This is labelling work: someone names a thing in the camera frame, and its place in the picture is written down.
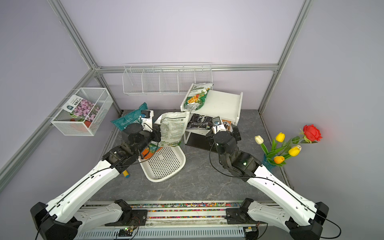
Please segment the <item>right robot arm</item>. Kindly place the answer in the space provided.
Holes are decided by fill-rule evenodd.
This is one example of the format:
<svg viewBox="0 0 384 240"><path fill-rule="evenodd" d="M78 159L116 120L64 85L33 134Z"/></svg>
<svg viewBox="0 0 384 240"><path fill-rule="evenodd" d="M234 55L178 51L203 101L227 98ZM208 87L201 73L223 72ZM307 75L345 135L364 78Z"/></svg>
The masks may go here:
<svg viewBox="0 0 384 240"><path fill-rule="evenodd" d="M206 138L216 149L220 165L229 177L238 178L270 197L278 208L245 199L241 207L227 211L229 224L264 222L290 234L294 240L319 240L329 208L322 202L305 199L276 178L258 159L241 151L238 128L228 131L219 120L214 120Z"/></svg>

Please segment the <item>white fertilizer bag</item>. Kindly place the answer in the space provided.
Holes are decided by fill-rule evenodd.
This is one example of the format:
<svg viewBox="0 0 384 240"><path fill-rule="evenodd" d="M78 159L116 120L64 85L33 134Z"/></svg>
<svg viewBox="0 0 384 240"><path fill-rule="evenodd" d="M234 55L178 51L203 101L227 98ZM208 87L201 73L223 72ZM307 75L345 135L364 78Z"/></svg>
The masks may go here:
<svg viewBox="0 0 384 240"><path fill-rule="evenodd" d="M168 112L158 117L155 124L160 125L161 141L159 146L178 146L187 129L189 118L190 112Z"/></svg>

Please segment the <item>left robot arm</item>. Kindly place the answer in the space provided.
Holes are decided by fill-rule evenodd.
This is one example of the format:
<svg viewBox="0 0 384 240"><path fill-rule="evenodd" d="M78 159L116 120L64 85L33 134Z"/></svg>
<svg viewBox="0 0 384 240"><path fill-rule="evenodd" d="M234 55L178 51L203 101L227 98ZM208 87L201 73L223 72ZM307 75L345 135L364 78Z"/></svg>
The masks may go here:
<svg viewBox="0 0 384 240"><path fill-rule="evenodd" d="M160 140L159 124L147 130L138 123L128 125L123 130L122 144L108 151L89 173L47 204L38 202L31 208L37 235L44 240L73 240L100 226L139 226L140 217L123 200L89 212L80 213L79 209L109 181L137 164L151 142Z"/></svg>

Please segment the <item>teal orange soil bag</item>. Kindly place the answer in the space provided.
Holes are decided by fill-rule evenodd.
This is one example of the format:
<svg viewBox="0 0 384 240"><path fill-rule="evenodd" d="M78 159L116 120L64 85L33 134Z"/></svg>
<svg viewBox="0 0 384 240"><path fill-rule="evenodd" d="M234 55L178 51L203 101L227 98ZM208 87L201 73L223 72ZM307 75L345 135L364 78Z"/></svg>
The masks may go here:
<svg viewBox="0 0 384 240"><path fill-rule="evenodd" d="M111 121L120 131L123 131L128 125L134 123L141 123L141 111L148 110L147 103L143 103L137 110L131 111L127 114L123 114L120 118Z"/></svg>

